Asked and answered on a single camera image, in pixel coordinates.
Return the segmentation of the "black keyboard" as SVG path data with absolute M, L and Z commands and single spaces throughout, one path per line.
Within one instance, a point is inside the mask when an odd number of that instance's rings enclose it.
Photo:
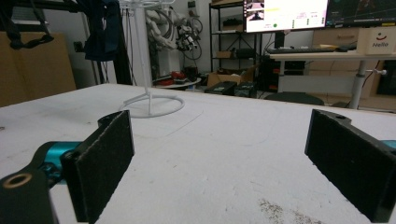
M 334 49 L 267 49 L 270 54 L 335 52 Z

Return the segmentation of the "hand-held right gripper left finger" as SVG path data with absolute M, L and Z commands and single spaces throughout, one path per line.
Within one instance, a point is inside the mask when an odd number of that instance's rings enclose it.
M 61 156 L 76 219 L 94 224 L 120 183 L 134 155 L 127 110 L 98 120 L 98 129 Z

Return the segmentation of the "small round table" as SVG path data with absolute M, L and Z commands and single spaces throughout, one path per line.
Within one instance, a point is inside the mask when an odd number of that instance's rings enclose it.
M 197 78 L 193 82 L 185 82 L 183 84 L 172 84 L 172 85 L 156 85 L 153 86 L 154 88 L 159 88 L 159 89 L 172 89 L 172 90 L 178 90 L 178 89 L 188 89 L 188 88 L 193 88 L 195 89 L 195 85 L 201 82 L 201 78 Z

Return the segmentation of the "black computer tower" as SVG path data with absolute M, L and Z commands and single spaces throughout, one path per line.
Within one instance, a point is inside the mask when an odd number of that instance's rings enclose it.
M 286 61 L 284 74 L 288 76 L 302 76 L 304 74 L 304 61 Z M 278 76 L 280 74 L 280 62 L 263 56 L 259 66 L 258 83 L 259 89 L 269 92 L 277 92 Z

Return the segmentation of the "black frame post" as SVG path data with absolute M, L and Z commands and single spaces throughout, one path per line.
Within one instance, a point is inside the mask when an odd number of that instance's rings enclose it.
M 130 61 L 125 46 L 121 10 L 118 11 L 117 17 L 119 44 L 116 59 L 113 61 L 116 80 L 118 84 L 132 85 Z

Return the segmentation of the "black case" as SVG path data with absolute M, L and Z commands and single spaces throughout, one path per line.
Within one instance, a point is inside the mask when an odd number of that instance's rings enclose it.
M 234 88 L 236 86 L 237 83 L 233 81 L 219 82 L 214 86 L 207 88 L 205 93 L 234 96 Z
M 241 82 L 235 87 L 234 95 L 239 97 L 255 98 L 257 96 L 255 84 L 251 82 Z

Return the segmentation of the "brown board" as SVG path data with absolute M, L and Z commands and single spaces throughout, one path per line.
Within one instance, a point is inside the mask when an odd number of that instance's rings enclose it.
M 32 49 L 12 49 L 0 32 L 0 107 L 74 91 L 76 84 L 62 33 Z

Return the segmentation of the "black metal shelf rack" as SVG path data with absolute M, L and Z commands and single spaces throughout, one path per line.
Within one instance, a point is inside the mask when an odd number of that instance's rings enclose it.
M 210 66 L 240 69 L 258 63 L 262 56 L 262 35 L 247 33 L 243 0 L 212 0 L 208 5 Z M 217 51 L 232 51 L 231 59 L 216 58 Z

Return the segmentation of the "white stand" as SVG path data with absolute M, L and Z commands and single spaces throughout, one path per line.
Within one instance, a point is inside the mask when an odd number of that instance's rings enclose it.
M 137 29 L 137 44 L 139 49 L 140 62 L 142 64 L 142 74 L 144 79 L 144 92 L 136 97 L 130 98 L 122 103 L 120 110 L 129 110 L 130 117 L 134 119 L 157 118 L 176 113 L 185 105 L 183 99 L 176 95 L 157 95 L 149 90 L 151 81 L 150 63 L 149 63 L 149 44 L 147 37 L 145 7 L 154 7 L 165 4 L 164 0 L 119 0 L 121 9 L 132 10 L 134 13 L 134 24 Z M 145 102 L 148 106 L 144 114 L 134 115 L 132 105 Z M 167 111 L 155 113 L 153 110 L 154 103 L 177 103 L 177 107 L 169 108 Z

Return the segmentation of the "dark computer monitor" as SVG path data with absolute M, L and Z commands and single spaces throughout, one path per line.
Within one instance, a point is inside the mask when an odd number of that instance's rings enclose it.
M 329 0 L 326 26 L 396 26 L 396 0 Z

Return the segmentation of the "open cardboard box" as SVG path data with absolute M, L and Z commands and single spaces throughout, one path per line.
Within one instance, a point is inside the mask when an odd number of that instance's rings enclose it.
M 220 68 L 216 72 L 208 75 L 207 86 L 212 87 L 220 82 L 232 81 L 240 84 L 241 82 L 252 82 L 254 79 L 256 67 L 252 66 L 247 69 L 225 69 Z

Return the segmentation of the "black chair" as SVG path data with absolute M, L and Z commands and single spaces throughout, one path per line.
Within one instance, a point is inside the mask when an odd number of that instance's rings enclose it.
M 266 96 L 265 99 L 306 105 L 324 105 L 324 102 L 318 97 L 304 92 L 278 92 Z

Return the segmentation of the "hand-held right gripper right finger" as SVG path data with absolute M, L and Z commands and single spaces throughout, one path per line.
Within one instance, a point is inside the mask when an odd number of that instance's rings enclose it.
M 390 220 L 396 205 L 396 148 L 345 116 L 314 109 L 304 154 L 371 222 Z

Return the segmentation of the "white desk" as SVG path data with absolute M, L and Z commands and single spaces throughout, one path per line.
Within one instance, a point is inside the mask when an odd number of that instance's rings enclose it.
M 350 94 L 349 108 L 357 109 L 361 99 L 363 82 L 368 71 L 377 72 L 376 69 L 368 70 L 370 61 L 396 60 L 396 53 L 389 55 L 364 55 L 356 50 L 348 52 L 326 53 L 297 53 L 297 54 L 271 54 L 270 58 L 280 62 L 278 75 L 278 92 L 313 92 L 313 93 L 341 93 Z M 284 74 L 285 62 L 343 62 L 356 66 L 354 76 L 287 76 Z

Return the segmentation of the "white printed box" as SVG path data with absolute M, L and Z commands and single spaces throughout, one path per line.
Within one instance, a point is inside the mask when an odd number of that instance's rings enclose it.
M 357 52 L 363 55 L 390 55 L 396 50 L 396 27 L 360 28 Z

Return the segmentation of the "wooden drawer cabinet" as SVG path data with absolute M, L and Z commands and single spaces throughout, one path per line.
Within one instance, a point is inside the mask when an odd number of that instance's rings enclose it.
M 312 45 L 317 46 L 335 45 L 347 46 L 354 45 L 359 34 L 358 28 L 316 30 L 313 33 Z M 372 60 L 367 63 L 365 82 L 361 92 L 359 109 L 390 110 L 396 111 L 396 96 L 377 94 L 377 87 L 380 75 L 370 73 L 370 69 L 383 69 L 384 60 Z M 358 61 L 316 61 L 309 63 L 308 74 L 314 76 L 355 76 L 358 73 L 360 63 Z M 322 99 L 326 105 L 346 106 L 350 100 L 348 94 L 315 94 Z

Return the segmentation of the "bright computer monitor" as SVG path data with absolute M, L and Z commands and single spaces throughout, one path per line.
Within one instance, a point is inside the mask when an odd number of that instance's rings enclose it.
M 328 0 L 243 0 L 247 33 L 306 30 L 325 26 Z

